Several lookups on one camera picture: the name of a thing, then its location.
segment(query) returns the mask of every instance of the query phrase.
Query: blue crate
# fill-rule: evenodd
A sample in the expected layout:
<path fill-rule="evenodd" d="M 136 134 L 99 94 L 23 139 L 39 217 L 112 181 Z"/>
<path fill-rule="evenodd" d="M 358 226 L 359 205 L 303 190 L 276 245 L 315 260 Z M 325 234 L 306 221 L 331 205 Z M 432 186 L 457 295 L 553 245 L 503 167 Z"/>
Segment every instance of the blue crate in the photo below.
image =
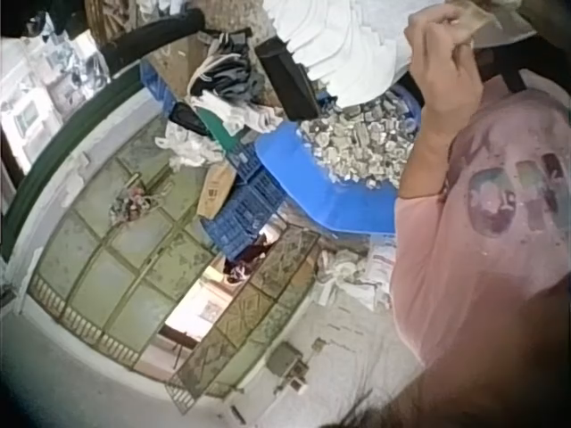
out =
<path fill-rule="evenodd" d="M 265 168 L 256 173 L 251 179 L 249 186 L 273 212 L 277 211 L 286 198 L 286 191 Z"/>
<path fill-rule="evenodd" d="M 260 158 L 253 144 L 237 144 L 234 149 L 226 153 L 226 157 L 245 182 L 261 168 Z"/>
<path fill-rule="evenodd" d="M 201 223 L 219 250 L 234 260 L 257 239 L 273 212 L 250 186 L 243 185 L 229 196 L 215 218 L 203 218 Z"/>

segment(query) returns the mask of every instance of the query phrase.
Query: pile of stone pieces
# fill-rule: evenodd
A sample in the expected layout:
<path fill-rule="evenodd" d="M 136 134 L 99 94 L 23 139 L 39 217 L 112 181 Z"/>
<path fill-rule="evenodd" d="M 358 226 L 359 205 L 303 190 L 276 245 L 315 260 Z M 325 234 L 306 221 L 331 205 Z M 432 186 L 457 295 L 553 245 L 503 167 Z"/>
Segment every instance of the pile of stone pieces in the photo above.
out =
<path fill-rule="evenodd" d="M 375 100 L 304 121 L 300 132 L 317 163 L 335 182 L 363 182 L 368 188 L 389 180 L 398 188 L 412 150 L 417 123 L 392 91 Z"/>

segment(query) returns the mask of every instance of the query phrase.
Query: cardboard piece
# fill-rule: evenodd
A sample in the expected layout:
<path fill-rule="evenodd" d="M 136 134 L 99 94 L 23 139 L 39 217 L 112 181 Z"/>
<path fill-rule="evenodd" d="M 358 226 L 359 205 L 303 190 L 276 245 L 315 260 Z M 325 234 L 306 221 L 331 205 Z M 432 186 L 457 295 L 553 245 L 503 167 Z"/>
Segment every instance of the cardboard piece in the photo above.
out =
<path fill-rule="evenodd" d="M 210 166 L 204 179 L 196 214 L 212 220 L 224 205 L 235 179 L 236 170 L 227 160 Z"/>

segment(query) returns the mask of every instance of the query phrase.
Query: person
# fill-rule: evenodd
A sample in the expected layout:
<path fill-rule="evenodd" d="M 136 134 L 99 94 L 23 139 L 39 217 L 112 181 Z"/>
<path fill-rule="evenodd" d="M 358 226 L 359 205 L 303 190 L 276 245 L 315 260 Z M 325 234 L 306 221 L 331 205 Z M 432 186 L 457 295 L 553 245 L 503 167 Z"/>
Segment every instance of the person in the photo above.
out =
<path fill-rule="evenodd" d="M 234 260 L 224 260 L 223 274 L 229 284 L 240 284 L 250 277 L 256 262 L 264 258 L 273 243 L 268 243 L 268 237 L 260 234 L 256 241 L 248 245 Z"/>
<path fill-rule="evenodd" d="M 405 30 L 425 106 L 391 294 L 423 372 L 332 427 L 571 426 L 571 103 L 524 70 L 484 85 L 459 14 L 432 6 Z"/>

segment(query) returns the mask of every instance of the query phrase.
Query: hand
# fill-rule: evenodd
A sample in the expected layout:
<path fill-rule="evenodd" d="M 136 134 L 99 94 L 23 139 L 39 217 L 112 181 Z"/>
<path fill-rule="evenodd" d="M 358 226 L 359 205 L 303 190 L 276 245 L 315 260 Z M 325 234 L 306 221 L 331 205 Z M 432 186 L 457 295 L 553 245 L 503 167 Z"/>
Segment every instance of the hand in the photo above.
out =
<path fill-rule="evenodd" d="M 421 134 L 448 142 L 466 127 L 482 98 L 482 79 L 471 34 L 453 22 L 462 13 L 451 4 L 428 7 L 404 30 L 412 47 L 410 74 L 425 98 Z"/>

